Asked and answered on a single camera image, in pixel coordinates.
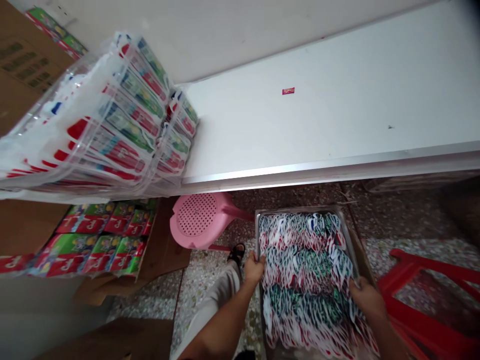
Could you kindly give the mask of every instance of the pile of toothpaste boxes in tray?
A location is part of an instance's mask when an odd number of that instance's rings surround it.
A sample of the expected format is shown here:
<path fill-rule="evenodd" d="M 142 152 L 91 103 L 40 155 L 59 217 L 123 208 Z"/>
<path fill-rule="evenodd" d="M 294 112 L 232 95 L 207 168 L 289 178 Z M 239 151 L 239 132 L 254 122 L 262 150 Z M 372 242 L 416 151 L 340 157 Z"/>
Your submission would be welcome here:
<path fill-rule="evenodd" d="M 0 138 L 0 188 L 112 200 L 170 196 L 198 124 L 145 39 L 119 32 Z"/>
<path fill-rule="evenodd" d="M 136 277 L 156 208 L 156 199 L 73 205 L 28 274 Z"/>

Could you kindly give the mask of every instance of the forearm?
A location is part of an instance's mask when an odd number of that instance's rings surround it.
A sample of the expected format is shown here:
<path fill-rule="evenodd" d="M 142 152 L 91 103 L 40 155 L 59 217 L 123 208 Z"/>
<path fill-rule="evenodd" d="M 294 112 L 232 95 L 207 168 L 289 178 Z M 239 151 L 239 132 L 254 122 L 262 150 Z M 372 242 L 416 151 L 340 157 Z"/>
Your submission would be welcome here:
<path fill-rule="evenodd" d="M 232 359 L 257 282 L 246 280 L 192 340 L 179 359 Z"/>
<path fill-rule="evenodd" d="M 367 316 L 382 360 L 409 360 L 404 344 L 386 316 Z"/>

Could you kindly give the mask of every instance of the red plastic stool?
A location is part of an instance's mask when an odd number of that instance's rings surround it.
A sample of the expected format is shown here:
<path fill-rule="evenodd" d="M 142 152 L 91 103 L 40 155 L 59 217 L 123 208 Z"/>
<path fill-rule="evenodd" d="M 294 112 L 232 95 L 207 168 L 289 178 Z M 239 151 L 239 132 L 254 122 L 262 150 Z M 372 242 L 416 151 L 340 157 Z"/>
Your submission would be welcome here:
<path fill-rule="evenodd" d="M 480 272 L 411 255 L 400 249 L 393 249 L 390 255 L 398 258 L 398 263 L 378 281 L 378 288 L 385 300 L 390 321 L 411 354 L 417 360 L 429 359 L 412 340 L 414 338 L 434 352 L 439 359 L 478 359 L 480 351 L 478 339 L 460 334 L 405 305 L 395 299 L 394 295 L 421 269 L 430 269 L 446 275 L 480 302 L 480 293 L 467 283 L 480 284 Z"/>
<path fill-rule="evenodd" d="M 173 207 L 170 231 L 184 248 L 229 252 L 229 247 L 213 243 L 234 219 L 253 222 L 255 216 L 237 208 L 227 192 L 184 195 Z"/>

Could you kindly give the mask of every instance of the pink plastic stool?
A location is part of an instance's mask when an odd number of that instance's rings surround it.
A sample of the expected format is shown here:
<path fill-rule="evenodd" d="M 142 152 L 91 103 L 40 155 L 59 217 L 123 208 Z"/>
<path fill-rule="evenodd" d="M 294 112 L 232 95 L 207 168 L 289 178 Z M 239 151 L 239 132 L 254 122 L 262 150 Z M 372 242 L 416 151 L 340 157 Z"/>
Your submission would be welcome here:
<path fill-rule="evenodd" d="M 230 251 L 227 246 L 212 245 L 234 219 L 253 222 L 253 214 L 240 210 L 226 192 L 184 195 L 176 201 L 170 218 L 175 241 L 187 249 Z"/>

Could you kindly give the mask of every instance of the foot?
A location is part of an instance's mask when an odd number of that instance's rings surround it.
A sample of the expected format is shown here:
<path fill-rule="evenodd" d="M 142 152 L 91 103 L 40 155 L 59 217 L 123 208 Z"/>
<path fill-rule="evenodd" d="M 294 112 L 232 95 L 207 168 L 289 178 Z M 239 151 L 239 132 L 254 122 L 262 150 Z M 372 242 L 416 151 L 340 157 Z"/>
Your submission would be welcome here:
<path fill-rule="evenodd" d="M 231 261 L 234 261 L 236 262 L 236 264 L 238 265 L 238 268 L 240 269 L 240 264 L 242 262 L 244 254 L 245 254 L 245 245 L 242 243 L 235 245 L 231 249 L 230 254 L 228 255 L 228 259 L 226 261 L 227 264 Z"/>

